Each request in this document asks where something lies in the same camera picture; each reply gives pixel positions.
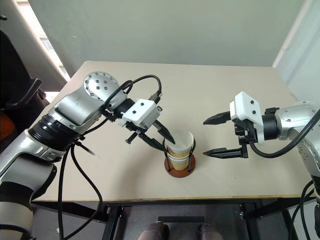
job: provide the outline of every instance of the paper cup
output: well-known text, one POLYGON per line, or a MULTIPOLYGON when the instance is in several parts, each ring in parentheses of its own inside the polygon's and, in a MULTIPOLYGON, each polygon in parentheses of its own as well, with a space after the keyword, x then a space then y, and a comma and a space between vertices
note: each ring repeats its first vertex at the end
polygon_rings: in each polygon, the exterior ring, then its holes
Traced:
POLYGON ((165 140, 168 149, 168 157, 172 167, 178 171, 184 170, 188 166, 190 150, 194 145, 194 136, 191 132, 176 129, 170 132, 175 144, 165 140))

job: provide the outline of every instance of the metal frame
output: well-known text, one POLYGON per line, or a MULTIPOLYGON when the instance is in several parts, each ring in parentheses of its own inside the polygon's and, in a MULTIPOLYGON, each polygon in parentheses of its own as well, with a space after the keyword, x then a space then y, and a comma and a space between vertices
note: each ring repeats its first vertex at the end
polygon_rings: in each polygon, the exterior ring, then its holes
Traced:
MULTIPOLYGON (((282 212, 282 216, 286 227, 289 229, 291 221, 290 214, 287 208, 293 207, 300 203, 299 197, 293 198, 272 198, 276 201, 262 205, 261 198, 226 198, 226 199, 177 199, 177 200, 146 200, 146 201, 111 201, 104 202, 103 212, 97 215, 96 221, 105 222, 105 229, 103 233, 103 240, 120 240, 119 234, 122 234, 125 229, 126 215, 124 212, 125 207, 137 206, 137 205, 215 205, 215 204, 239 204, 240 216, 245 219, 248 236, 250 240, 259 240, 257 219, 268 216, 271 214, 282 212)), ((57 211, 57 202, 43 202, 33 201, 34 207, 40 207, 50 211, 57 211)), ((89 218, 95 210, 89 207, 74 203, 63 202, 63 213, 80 218, 89 218)), ((195 217, 172 217, 163 216, 163 222, 190 222, 190 221, 202 221, 201 218, 195 217)), ((297 240, 296 230, 293 227, 292 239, 297 240)))

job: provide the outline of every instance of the robotic arm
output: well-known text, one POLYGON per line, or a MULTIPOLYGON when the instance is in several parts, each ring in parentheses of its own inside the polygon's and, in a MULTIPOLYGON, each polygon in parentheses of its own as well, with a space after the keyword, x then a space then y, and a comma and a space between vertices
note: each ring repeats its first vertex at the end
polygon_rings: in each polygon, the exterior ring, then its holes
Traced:
POLYGON ((152 125, 174 143, 170 132, 157 120, 162 110, 157 106, 161 95, 157 76, 147 75, 119 86, 108 73, 93 72, 79 89, 62 98, 33 127, 22 132, 0 155, 3 239, 29 239, 33 221, 30 201, 46 192, 57 172, 54 163, 62 159, 72 144, 84 139, 83 135, 101 115, 111 122, 120 119, 122 127, 134 131, 126 140, 128 144, 138 136, 151 147, 165 151, 161 143, 145 134, 152 125), (149 99, 134 102, 128 93, 134 83, 145 78, 155 78, 159 90, 149 99))
MULTIPOLYGON (((230 111, 219 113, 204 121, 204 125, 218 125, 228 120, 234 122, 240 148, 216 148, 204 152, 214 158, 248 158, 247 144, 264 158, 276 158, 297 146, 303 163, 315 187, 314 194, 320 204, 320 110, 313 102, 298 102, 279 109, 272 107, 261 114, 259 102, 245 92, 240 92, 230 103, 230 111), (255 143, 267 140, 291 140, 290 144, 275 153, 264 153, 255 143)), ((315 208, 316 232, 320 237, 320 208, 315 208)))

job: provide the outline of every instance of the beige table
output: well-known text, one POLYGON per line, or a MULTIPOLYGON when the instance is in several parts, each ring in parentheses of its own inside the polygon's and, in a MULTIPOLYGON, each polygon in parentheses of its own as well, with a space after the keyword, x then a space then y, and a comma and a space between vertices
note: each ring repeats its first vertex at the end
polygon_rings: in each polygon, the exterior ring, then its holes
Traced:
MULTIPOLYGON (((125 139, 132 132, 116 122, 108 122, 88 134, 83 144, 100 159, 79 147, 75 153, 104 201, 298 197, 310 180, 295 148, 275 159, 262 158, 249 148, 249 158, 218 159, 202 154, 213 148, 239 148, 232 122, 213 126, 203 125, 203 121, 228 111, 229 102, 240 91, 258 100, 262 111, 295 102, 273 68, 87 61, 42 114, 95 71, 110 73, 120 84, 146 74, 157 75, 163 92, 159 102, 163 111, 158 120, 169 130, 189 130, 197 144, 194 172, 185 178, 174 178, 164 168, 162 152, 139 138, 128 145, 125 139)), ((147 79, 135 84, 129 97, 148 98, 156 89, 156 81, 147 79)), ((147 134, 162 140, 154 127, 147 134)), ((260 149, 274 152, 286 144, 287 141, 271 140, 260 149)), ((58 176, 59 173, 38 200, 57 201, 58 176)), ((64 174, 63 200, 98 200, 71 158, 64 174)))

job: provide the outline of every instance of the wooden base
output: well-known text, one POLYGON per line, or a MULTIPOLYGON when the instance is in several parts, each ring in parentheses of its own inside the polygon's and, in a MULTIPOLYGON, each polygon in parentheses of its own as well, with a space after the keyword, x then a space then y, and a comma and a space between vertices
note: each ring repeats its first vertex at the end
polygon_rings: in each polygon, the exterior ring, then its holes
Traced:
POLYGON ((179 170, 175 170, 172 167, 172 164, 171 164, 170 159, 169 159, 169 167, 170 167, 170 170, 169 170, 167 160, 164 159, 164 167, 165 167, 166 172, 168 174, 170 174, 172 177, 175 177, 175 178, 184 178, 186 176, 189 176, 194 171, 194 169, 196 167, 196 158, 195 158, 195 156, 193 154, 191 155, 190 163, 191 163, 190 171, 188 171, 188 167, 186 167, 185 169, 179 171, 179 170))

